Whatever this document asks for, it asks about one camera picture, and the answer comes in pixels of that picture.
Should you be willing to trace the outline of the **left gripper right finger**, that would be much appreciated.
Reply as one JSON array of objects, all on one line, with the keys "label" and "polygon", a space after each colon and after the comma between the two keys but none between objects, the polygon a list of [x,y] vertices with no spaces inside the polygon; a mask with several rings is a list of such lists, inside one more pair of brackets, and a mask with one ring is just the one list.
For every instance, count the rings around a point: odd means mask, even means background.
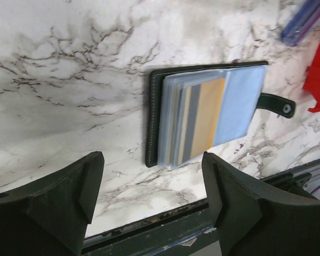
[{"label": "left gripper right finger", "polygon": [[204,153],[202,172],[223,255],[320,255],[320,200],[260,181]]}]

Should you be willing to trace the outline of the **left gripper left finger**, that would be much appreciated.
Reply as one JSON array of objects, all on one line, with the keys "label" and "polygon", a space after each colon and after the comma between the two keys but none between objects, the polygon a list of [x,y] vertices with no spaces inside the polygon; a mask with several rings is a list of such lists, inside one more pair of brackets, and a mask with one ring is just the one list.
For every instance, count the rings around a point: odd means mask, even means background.
[{"label": "left gripper left finger", "polygon": [[0,193],[0,255],[80,255],[105,160],[94,151]]}]

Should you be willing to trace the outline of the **black card holder wallet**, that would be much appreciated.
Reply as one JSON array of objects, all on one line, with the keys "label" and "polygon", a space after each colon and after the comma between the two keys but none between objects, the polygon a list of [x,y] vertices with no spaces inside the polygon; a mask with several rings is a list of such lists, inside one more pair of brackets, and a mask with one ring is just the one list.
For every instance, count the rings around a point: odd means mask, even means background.
[{"label": "black card holder wallet", "polygon": [[267,66],[252,61],[152,70],[145,165],[175,169],[242,138],[257,109],[292,118],[294,101],[263,92]]}]

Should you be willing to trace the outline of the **gold magnetic stripe card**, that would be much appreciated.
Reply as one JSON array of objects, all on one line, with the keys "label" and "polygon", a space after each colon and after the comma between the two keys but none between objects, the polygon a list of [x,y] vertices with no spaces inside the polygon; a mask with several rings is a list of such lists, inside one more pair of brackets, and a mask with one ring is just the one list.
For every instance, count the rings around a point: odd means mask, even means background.
[{"label": "gold magnetic stripe card", "polygon": [[225,78],[217,78],[183,89],[174,166],[180,166],[212,147],[225,83]]}]

